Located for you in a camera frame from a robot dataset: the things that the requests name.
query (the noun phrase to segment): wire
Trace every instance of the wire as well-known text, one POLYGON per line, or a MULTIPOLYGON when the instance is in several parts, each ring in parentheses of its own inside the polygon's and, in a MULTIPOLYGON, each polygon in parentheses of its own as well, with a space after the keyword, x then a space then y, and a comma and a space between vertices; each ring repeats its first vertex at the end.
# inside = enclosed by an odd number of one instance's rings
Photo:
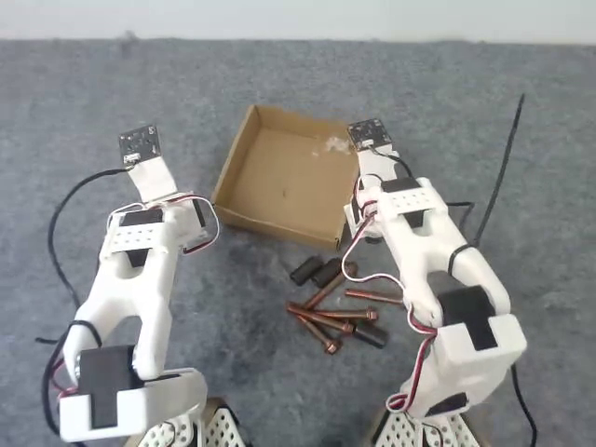
POLYGON ((377 151, 376 149, 371 149, 371 152, 377 156, 384 156, 385 158, 389 158, 390 160, 395 161, 396 163, 401 165, 401 167, 406 171, 406 173, 408 174, 408 177, 413 177, 412 170, 410 169, 408 164, 405 161, 403 161, 403 159, 401 157, 393 156, 391 154, 383 154, 383 153, 377 151))
POLYGON ((58 340, 54 338, 35 337, 35 342, 39 343, 40 345, 55 345, 58 343, 58 340))
POLYGON ((443 434, 440 432, 440 428, 433 426, 432 424, 429 424, 428 422, 421 422, 420 424, 422 424, 424 427, 430 427, 437 432, 437 434, 439 435, 439 447, 443 447, 443 445, 445 445, 443 443, 443 434))
POLYGON ((49 382, 54 385, 56 389, 60 392, 65 392, 67 388, 61 386, 56 382, 56 373, 60 370, 60 368, 64 365, 64 359, 60 359, 56 362, 56 364, 52 367, 52 373, 49 377, 49 382))
POLYGON ((413 316, 413 306, 410 306, 408 309, 408 324, 415 332, 422 333, 423 335, 437 335, 435 328, 429 328, 423 325, 413 316))
POLYGON ((402 290, 404 290, 404 286, 401 283, 401 281, 399 279, 395 278, 393 275, 389 275, 388 273, 375 273, 375 274, 369 275, 369 276, 364 277, 364 278, 354 278, 354 277, 351 277, 347 273, 347 270, 345 269, 345 262, 347 260, 347 257, 350 255, 350 253, 352 252, 352 250, 354 250, 354 247, 356 247, 358 245, 358 242, 362 238, 362 234, 364 233, 364 230, 366 230, 366 227, 373 221, 375 214, 376 214, 376 211, 372 211, 366 217, 366 219, 360 225, 360 228, 358 229, 358 231, 354 235, 354 238, 352 239, 352 242, 350 242, 350 245, 345 250, 344 256, 342 257, 342 272, 344 273, 345 278, 348 279, 348 280, 350 280, 350 281, 352 281, 352 282, 368 282, 368 281, 373 280, 373 279, 384 278, 384 279, 389 279, 390 281, 393 281, 398 286, 400 286, 400 288, 402 290))
POLYGON ((57 402, 60 402, 60 399, 67 398, 68 396, 72 396, 74 393, 78 391, 76 386, 69 386, 68 388, 64 389, 60 393, 58 393, 58 397, 56 398, 57 402))
POLYGON ((515 111, 515 117, 513 118, 513 124, 511 125, 511 130, 509 131, 509 136, 507 139, 507 145, 505 146, 505 153, 503 154, 503 161, 501 162, 501 169, 496 176, 496 182, 494 183, 493 193, 491 194, 491 198, 486 206, 486 211, 484 212, 484 216, 482 216, 481 224, 478 227, 478 231, 476 232, 476 236, 472 239, 472 244, 478 247, 481 243, 482 233, 484 233, 484 228, 488 223, 489 218, 491 217, 491 213, 493 212, 494 204, 496 203, 496 198, 499 195, 499 190, 501 189, 501 184, 503 184, 503 178, 505 177, 505 171, 507 169, 507 164, 509 162, 509 156, 511 155, 511 149, 513 148, 513 141, 515 140, 515 134, 518 131, 518 125, 520 124, 520 117, 522 116, 522 107, 523 102, 525 101, 525 94, 520 96, 520 100, 518 102, 518 108, 515 111))
POLYGON ((129 208, 132 208, 132 207, 138 207, 138 208, 140 208, 141 210, 144 210, 144 209, 145 209, 145 205, 144 205, 143 203, 141 203, 141 202, 129 203, 128 205, 125 205, 124 207, 116 208, 115 210, 113 210, 113 211, 110 213, 110 215, 108 216, 108 219, 107 219, 107 221, 105 222, 105 231, 107 232, 107 231, 108 231, 108 229, 110 228, 110 223, 112 222, 112 219, 114 219, 114 215, 115 215, 117 212, 121 212, 121 211, 124 211, 124 210, 128 210, 129 208))
POLYGON ((525 404, 525 400, 522 396, 522 390, 520 389, 520 381, 518 379, 518 367, 515 363, 511 365, 511 380, 513 381, 513 389, 515 390, 515 396, 518 398, 518 402, 520 403, 521 409, 525 414, 526 419, 528 420, 528 424, 530 424, 530 428, 532 429, 532 440, 530 441, 530 446, 534 447, 536 445, 536 440, 538 439, 538 427, 536 426, 536 422, 528 409, 528 406, 525 404))
POLYGON ((455 258, 459 253, 467 249, 474 249, 475 247, 472 244, 466 243, 464 245, 460 245, 457 247, 452 253, 449 255, 449 261, 447 262, 447 275, 452 277, 454 275, 454 265, 455 265, 455 258))
POLYGON ((475 202, 469 202, 469 201, 465 201, 465 202, 446 202, 445 205, 447 205, 448 207, 452 207, 452 208, 458 208, 458 207, 467 207, 466 210, 464 211, 464 213, 462 214, 462 217, 459 220, 459 224, 458 224, 458 228, 459 228, 459 232, 464 235, 464 233, 466 232, 466 222, 467 222, 467 218, 469 217, 469 215, 471 214, 471 212, 474 210, 474 207, 476 207, 476 203, 475 202))
POLYGON ((171 439, 169 444, 166 446, 166 447, 171 447, 172 445, 174 445, 174 442, 176 441, 176 426, 173 425, 170 421, 164 421, 163 424, 168 425, 170 428, 170 431, 173 433, 173 438, 171 439))
POLYGON ((169 198, 165 201, 165 203, 179 203, 179 202, 184 202, 185 200, 200 200, 200 201, 207 203, 207 205, 210 208, 211 214, 213 214, 213 218, 215 219, 215 224, 217 226, 215 236, 213 238, 211 238, 210 240, 208 240, 206 242, 202 242, 202 243, 195 245, 194 247, 191 247, 191 248, 183 248, 183 254, 192 254, 192 253, 196 253, 197 251, 204 250, 207 247, 209 247, 215 243, 217 238, 220 236, 220 231, 221 231, 220 220, 218 219, 217 214, 215 213, 215 208, 213 207, 213 204, 207 198, 205 198, 203 196, 197 196, 195 194, 184 194, 182 196, 175 196, 173 198, 169 198))
POLYGON ((69 191, 69 193, 62 200, 62 202, 56 207, 56 209, 54 210, 54 213, 52 214, 52 217, 49 221, 49 226, 47 228, 47 251, 49 252, 49 258, 50 258, 52 264, 54 265, 54 269, 56 270, 56 274, 58 275, 58 278, 60 279, 60 281, 66 288, 66 290, 69 292, 69 294, 71 296, 71 300, 73 301, 74 307, 76 309, 78 309, 81 306, 81 300, 79 299, 75 288, 73 287, 71 282, 68 280, 68 278, 64 274, 64 271, 62 270, 60 262, 58 261, 58 256, 56 255, 56 249, 54 248, 54 233, 56 231, 56 223, 58 222, 58 218, 60 217, 60 214, 62 213, 62 210, 64 210, 64 207, 66 206, 68 201, 75 195, 75 193, 79 189, 81 189, 87 183, 91 183, 94 180, 100 179, 101 177, 107 177, 107 176, 111 176, 111 175, 128 172, 130 169, 132 169, 132 168, 103 170, 101 172, 97 172, 93 175, 88 176, 86 179, 83 179, 81 182, 77 183, 73 187, 73 189, 71 189, 69 191))
POLYGON ((385 156, 393 161, 395 161, 396 163, 398 163, 399 165, 401 165, 401 167, 403 168, 403 170, 406 171, 406 173, 408 174, 408 177, 413 177, 413 173, 412 170, 410 169, 410 167, 408 166, 408 164, 403 161, 403 158, 398 157, 398 156, 392 156, 390 154, 385 154, 385 156))
POLYGON ((364 213, 364 209, 366 207, 368 207, 369 205, 372 205, 373 203, 376 203, 376 200, 368 200, 366 202, 364 202, 362 204, 362 206, 359 205, 359 201, 358 201, 358 191, 359 191, 359 186, 360 183, 362 182, 362 179, 364 177, 375 177, 376 179, 379 180, 380 183, 383 182, 383 178, 380 175, 374 174, 374 173, 368 173, 368 174, 360 174, 358 176, 358 178, 356 179, 356 181, 354 182, 354 191, 352 191, 352 196, 354 196, 354 199, 356 200, 356 206, 358 207, 360 214, 364 213))
POLYGON ((410 389, 410 393, 392 394, 386 399, 385 406, 391 413, 405 413, 412 406, 413 400, 416 397, 416 391, 418 390, 418 384, 420 383, 425 354, 435 337, 436 335, 429 335, 418 348, 418 354, 416 355, 416 362, 412 372, 412 388, 410 389))
MULTIPOLYGON (((52 354, 49 356, 49 360, 47 361, 46 368, 44 369, 44 374, 42 375, 41 380, 41 401, 42 401, 42 410, 44 412, 44 417, 46 418, 46 423, 49 429, 56 435, 60 435, 60 430, 56 425, 56 421, 54 421, 54 416, 52 414, 51 405, 49 403, 49 384, 50 384, 50 377, 52 375, 53 370, 56 368, 58 355, 62 351, 62 347, 64 346, 64 342, 66 341, 66 336, 70 331, 69 326, 68 329, 61 335, 58 339, 58 343, 54 346, 54 350, 52 354)), ((77 447, 85 447, 83 442, 75 442, 74 445, 77 447)))

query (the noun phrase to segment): white wire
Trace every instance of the white wire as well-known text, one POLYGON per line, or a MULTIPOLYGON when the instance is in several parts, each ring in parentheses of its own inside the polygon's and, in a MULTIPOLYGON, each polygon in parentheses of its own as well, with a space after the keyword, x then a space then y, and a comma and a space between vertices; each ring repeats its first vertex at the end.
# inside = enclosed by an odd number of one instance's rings
MULTIPOLYGON (((412 372, 412 386, 414 383, 414 379, 415 379, 415 375, 416 375, 416 366, 418 365, 419 362, 424 362, 424 359, 422 359, 422 357, 425 355, 425 352, 427 351, 427 344, 430 343, 428 341, 429 338, 433 338, 432 336, 428 337, 427 339, 423 340, 423 342, 420 344, 420 346, 418 347, 418 353, 416 354, 416 360, 413 364, 413 372, 412 372)), ((423 367, 423 363, 420 364, 420 372, 417 374, 418 377, 420 377, 422 375, 422 367, 423 367)), ((387 410, 390 413, 403 413, 405 411, 407 411, 411 406, 412 406, 412 389, 410 390, 409 393, 395 393, 392 394, 391 396, 389 396, 386 400, 385 400, 385 407, 387 408, 387 410), (394 403, 393 401, 397 401, 397 400, 403 400, 403 405, 401 405, 397 410, 392 408, 391 403, 394 403)))
POLYGON ((197 253, 198 251, 205 250, 207 247, 213 245, 215 243, 215 241, 217 240, 217 238, 220 236, 220 231, 221 231, 220 220, 218 219, 217 214, 215 213, 215 208, 213 207, 213 205, 207 198, 205 198, 203 196, 197 196, 195 194, 187 194, 187 195, 183 195, 183 196, 179 196, 179 197, 170 199, 168 202, 165 202, 165 203, 179 203, 179 202, 184 202, 185 200, 193 200, 193 199, 201 200, 201 201, 207 203, 207 205, 209 206, 209 209, 211 211, 211 214, 213 214, 213 219, 215 220, 215 225, 217 226, 217 230, 215 231, 215 236, 213 237, 212 240, 207 242, 204 246, 201 246, 199 249, 189 252, 189 253, 185 253, 185 254, 194 254, 194 253, 197 253))
POLYGON ((108 229, 110 228, 110 223, 112 222, 112 219, 114 218, 114 215, 115 215, 117 212, 124 211, 124 210, 127 210, 128 208, 132 208, 132 207, 140 207, 140 208, 141 208, 141 210, 144 210, 144 209, 145 209, 145 205, 144 205, 143 203, 141 203, 141 202, 129 203, 128 205, 125 205, 125 206, 123 206, 123 207, 116 208, 115 210, 113 210, 113 211, 112 211, 112 212, 111 212, 111 213, 108 215, 108 219, 107 219, 107 221, 105 222, 105 231, 107 232, 107 231, 108 231, 108 229))
POLYGON ((415 332, 422 333, 423 335, 435 335, 437 333, 437 330, 434 328, 420 329, 414 325, 414 323, 413 323, 413 306, 412 305, 410 305, 410 307, 408 308, 408 318, 407 319, 408 319, 408 325, 410 325, 412 330, 415 332))
POLYGON ((366 220, 362 223, 362 225, 360 226, 360 228, 356 232, 356 236, 354 237, 354 239, 352 240, 352 242, 350 242, 349 247, 345 251, 344 256, 342 257, 342 272, 344 273, 345 278, 348 279, 348 280, 350 280, 350 281, 352 281, 352 282, 367 282, 367 281, 370 281, 372 279, 378 279, 378 278, 389 279, 390 281, 395 282, 404 291, 405 290, 405 287, 403 286, 403 284, 401 283, 401 281, 399 279, 397 279, 396 277, 394 277, 393 275, 389 275, 388 273, 374 273, 374 274, 369 275, 369 276, 364 277, 364 278, 354 278, 354 277, 351 277, 347 273, 347 270, 345 269, 345 261, 346 261, 347 257, 350 255, 350 253, 352 252, 352 250, 354 250, 354 247, 357 246, 359 240, 362 238, 362 235, 364 234, 364 230, 366 229, 366 227, 373 221, 373 215, 374 214, 369 215, 366 218, 366 220))
POLYGON ((358 178, 356 179, 356 189, 354 190, 354 198, 356 199, 356 204, 358 206, 360 206, 360 203, 358 202, 358 192, 359 192, 359 187, 360 187, 360 182, 362 181, 362 179, 364 177, 374 177, 376 180, 378 180, 380 183, 383 182, 383 179, 381 179, 377 174, 360 174, 358 176, 358 178))

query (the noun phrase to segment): perforated metal base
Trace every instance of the perforated metal base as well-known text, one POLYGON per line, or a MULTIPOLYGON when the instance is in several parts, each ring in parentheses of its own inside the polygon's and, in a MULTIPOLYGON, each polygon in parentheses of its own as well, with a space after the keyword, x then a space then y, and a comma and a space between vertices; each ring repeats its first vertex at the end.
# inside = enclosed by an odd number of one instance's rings
POLYGON ((188 414, 174 417, 152 427, 140 440, 125 447, 246 447, 232 412, 218 408, 213 417, 193 426, 188 414))
POLYGON ((205 430, 206 447, 246 447, 236 421, 227 408, 215 412, 205 430))
POLYGON ((481 447, 459 415, 427 418, 424 422, 403 413, 390 414, 374 447, 481 447))

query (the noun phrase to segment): white wall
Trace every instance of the white wall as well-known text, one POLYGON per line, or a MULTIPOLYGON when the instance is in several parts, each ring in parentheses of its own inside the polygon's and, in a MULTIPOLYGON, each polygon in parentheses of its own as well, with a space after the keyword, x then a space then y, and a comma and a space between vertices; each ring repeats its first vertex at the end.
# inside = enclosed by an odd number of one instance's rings
POLYGON ((596 44, 596 0, 0 0, 0 38, 126 32, 140 38, 596 44))

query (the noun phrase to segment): copper rod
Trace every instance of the copper rod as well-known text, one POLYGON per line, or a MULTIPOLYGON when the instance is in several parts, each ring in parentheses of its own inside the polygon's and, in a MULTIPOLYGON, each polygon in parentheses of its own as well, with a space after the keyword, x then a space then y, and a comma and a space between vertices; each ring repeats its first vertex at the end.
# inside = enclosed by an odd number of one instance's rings
POLYGON ((316 311, 319 315, 328 318, 338 319, 366 319, 369 321, 376 321, 379 319, 379 313, 374 307, 367 307, 360 310, 320 310, 316 311))
POLYGON ((392 305, 403 305, 401 293, 383 293, 380 291, 362 291, 360 289, 345 289, 345 296, 359 298, 361 300, 377 301, 379 303, 390 303, 392 305))
MULTIPOLYGON (((347 263, 345 265, 345 271, 351 277, 358 273, 358 266, 356 263, 347 263)), ((325 299, 327 295, 329 295, 332 291, 337 289, 342 283, 345 281, 345 276, 343 272, 339 272, 339 274, 330 281, 325 287, 323 287, 320 291, 315 293, 310 299, 302 305, 302 309, 311 310, 317 307, 317 305, 325 299)))
POLYGON ((337 331, 352 333, 354 331, 354 325, 346 321, 337 321, 333 318, 323 317, 315 312, 309 312, 302 309, 296 303, 287 303, 286 309, 292 312, 294 315, 299 315, 303 318, 310 319, 315 323, 322 324, 323 326, 329 326, 330 328, 336 329, 337 331))
POLYGON ((332 339, 312 321, 308 321, 307 319, 305 319, 303 321, 303 324, 305 325, 305 328, 310 333, 312 333, 316 339, 323 343, 323 346, 325 347, 325 352, 327 354, 333 355, 342 347, 341 341, 332 339))

